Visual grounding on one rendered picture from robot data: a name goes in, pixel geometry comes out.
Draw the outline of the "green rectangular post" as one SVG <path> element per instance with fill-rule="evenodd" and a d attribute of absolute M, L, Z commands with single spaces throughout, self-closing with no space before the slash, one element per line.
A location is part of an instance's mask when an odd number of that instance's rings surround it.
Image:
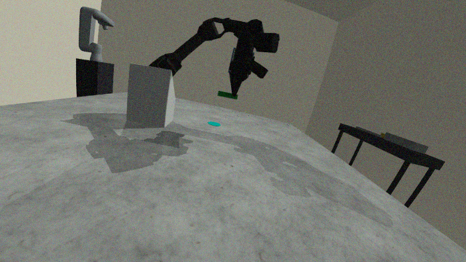
<path fill-rule="evenodd" d="M 218 95 L 219 97 L 226 97 L 226 98 L 229 98 L 229 99 L 237 99 L 238 98 L 238 95 L 236 95 L 235 97 L 232 96 L 231 93 L 227 93 L 227 92 L 223 92 L 223 91 L 218 91 Z"/>

